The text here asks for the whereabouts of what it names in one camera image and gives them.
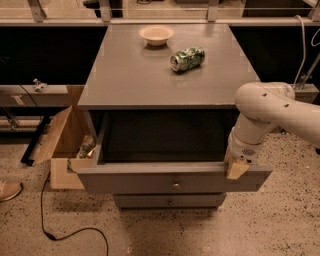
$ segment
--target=cabinet top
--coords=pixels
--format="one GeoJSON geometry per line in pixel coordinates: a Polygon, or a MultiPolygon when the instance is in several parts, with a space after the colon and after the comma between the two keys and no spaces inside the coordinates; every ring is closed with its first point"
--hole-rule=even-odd
{"type": "Polygon", "coordinates": [[[172,24],[174,35],[154,47],[142,25],[111,25],[79,101],[86,110],[233,108],[237,89],[259,78],[224,24],[172,24]],[[199,45],[200,67],[172,70],[170,57],[199,45]]]}

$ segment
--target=white bowl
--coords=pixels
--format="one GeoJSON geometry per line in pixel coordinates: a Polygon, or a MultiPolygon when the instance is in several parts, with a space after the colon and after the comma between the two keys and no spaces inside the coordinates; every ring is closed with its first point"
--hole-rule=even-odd
{"type": "Polygon", "coordinates": [[[145,26],[140,29],[139,34],[153,46],[164,45],[173,36],[173,29],[165,25],[145,26]]]}

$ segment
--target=gray cabinet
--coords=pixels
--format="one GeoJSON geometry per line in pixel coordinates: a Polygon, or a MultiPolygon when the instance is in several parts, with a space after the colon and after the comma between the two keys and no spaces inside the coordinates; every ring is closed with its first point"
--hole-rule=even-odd
{"type": "Polygon", "coordinates": [[[141,25],[109,26],[78,104],[98,143],[95,166],[78,175],[119,208],[218,207],[227,192],[257,191],[271,173],[251,165],[238,180],[225,177],[234,94],[259,80],[230,28],[170,26],[174,36],[156,48],[141,25]],[[193,45],[204,63],[175,73],[170,56],[193,45]]]}

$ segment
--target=crushed can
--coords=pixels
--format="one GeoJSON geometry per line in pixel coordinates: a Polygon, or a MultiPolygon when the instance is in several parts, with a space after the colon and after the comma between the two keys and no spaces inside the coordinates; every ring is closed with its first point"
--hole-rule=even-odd
{"type": "Polygon", "coordinates": [[[174,71],[181,72],[199,66],[204,59],[204,50],[200,46],[193,46],[173,54],[170,63],[174,71]]]}

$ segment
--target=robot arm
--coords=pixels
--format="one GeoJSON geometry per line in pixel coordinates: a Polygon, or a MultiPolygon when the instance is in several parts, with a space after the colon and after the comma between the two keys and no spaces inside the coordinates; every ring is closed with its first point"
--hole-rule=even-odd
{"type": "Polygon", "coordinates": [[[236,93],[240,115],[229,136],[227,178],[237,179],[257,164],[265,136],[277,125],[320,148],[320,107],[294,100],[286,83],[248,83],[236,93]]]}

